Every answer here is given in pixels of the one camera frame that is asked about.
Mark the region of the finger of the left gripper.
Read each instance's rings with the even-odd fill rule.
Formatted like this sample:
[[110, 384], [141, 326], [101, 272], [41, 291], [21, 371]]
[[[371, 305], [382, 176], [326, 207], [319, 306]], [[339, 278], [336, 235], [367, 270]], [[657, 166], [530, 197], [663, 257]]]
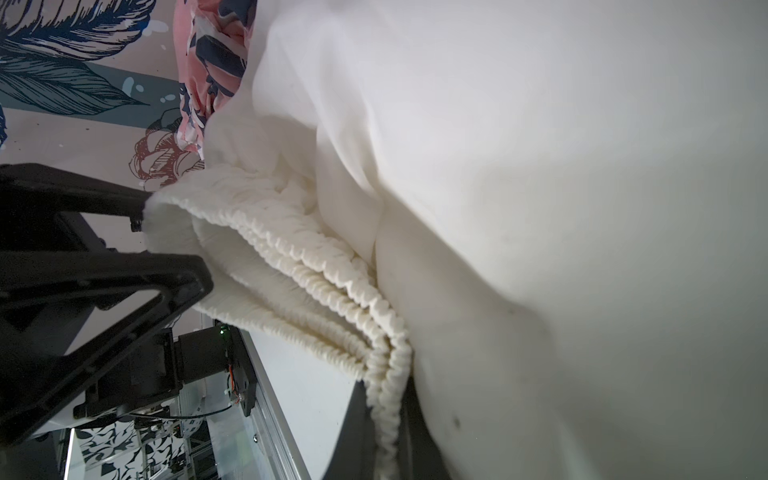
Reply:
[[1, 167], [3, 251], [107, 251], [83, 215], [125, 217], [142, 227], [148, 192], [36, 163]]
[[[32, 436], [212, 288], [195, 255], [2, 252], [2, 446]], [[69, 348], [95, 309], [143, 291], [153, 298]]]

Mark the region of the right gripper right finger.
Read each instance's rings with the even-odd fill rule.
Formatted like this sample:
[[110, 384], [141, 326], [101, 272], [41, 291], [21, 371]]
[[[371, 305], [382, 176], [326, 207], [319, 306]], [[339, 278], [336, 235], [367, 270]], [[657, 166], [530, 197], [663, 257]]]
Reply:
[[437, 445], [429, 433], [413, 378], [402, 397], [398, 466], [404, 480], [449, 480]]

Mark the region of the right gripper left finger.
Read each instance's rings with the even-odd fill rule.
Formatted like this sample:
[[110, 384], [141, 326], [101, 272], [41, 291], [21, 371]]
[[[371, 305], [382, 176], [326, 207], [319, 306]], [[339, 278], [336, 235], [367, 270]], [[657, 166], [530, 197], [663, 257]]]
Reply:
[[376, 457], [375, 426], [365, 385], [357, 382], [324, 480], [372, 480]]

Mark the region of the pink patterned shorts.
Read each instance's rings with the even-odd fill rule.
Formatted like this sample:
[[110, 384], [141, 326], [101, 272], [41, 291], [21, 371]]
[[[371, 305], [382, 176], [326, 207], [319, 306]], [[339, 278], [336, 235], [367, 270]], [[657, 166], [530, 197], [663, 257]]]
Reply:
[[258, 3], [253, 0], [180, 0], [173, 37], [180, 88], [176, 139], [203, 151], [206, 124], [234, 96], [245, 74]]

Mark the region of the white shorts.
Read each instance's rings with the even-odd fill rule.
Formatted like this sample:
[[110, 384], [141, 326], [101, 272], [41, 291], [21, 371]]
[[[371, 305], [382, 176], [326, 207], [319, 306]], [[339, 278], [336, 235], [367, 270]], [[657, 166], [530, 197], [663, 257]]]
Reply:
[[455, 479], [767, 475], [763, 1], [263, 1], [149, 250]]

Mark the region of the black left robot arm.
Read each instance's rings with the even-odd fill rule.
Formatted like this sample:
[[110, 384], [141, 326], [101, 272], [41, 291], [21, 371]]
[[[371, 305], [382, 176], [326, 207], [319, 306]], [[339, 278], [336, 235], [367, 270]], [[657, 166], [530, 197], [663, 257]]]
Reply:
[[62, 415], [101, 427], [155, 419], [183, 386], [234, 375], [244, 411], [256, 376], [226, 326], [175, 336], [172, 323], [213, 288], [194, 255], [121, 253], [87, 214], [140, 231], [148, 194], [41, 164], [1, 169], [1, 443], [41, 435]]

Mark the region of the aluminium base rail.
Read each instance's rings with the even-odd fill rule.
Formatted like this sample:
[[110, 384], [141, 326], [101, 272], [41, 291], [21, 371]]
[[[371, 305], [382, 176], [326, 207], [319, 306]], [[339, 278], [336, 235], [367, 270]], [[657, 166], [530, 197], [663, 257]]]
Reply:
[[249, 333], [243, 334], [246, 359], [255, 374], [253, 407], [248, 415], [225, 392], [225, 373], [204, 380], [205, 407], [226, 408], [207, 419], [220, 479], [311, 478], [286, 417]]

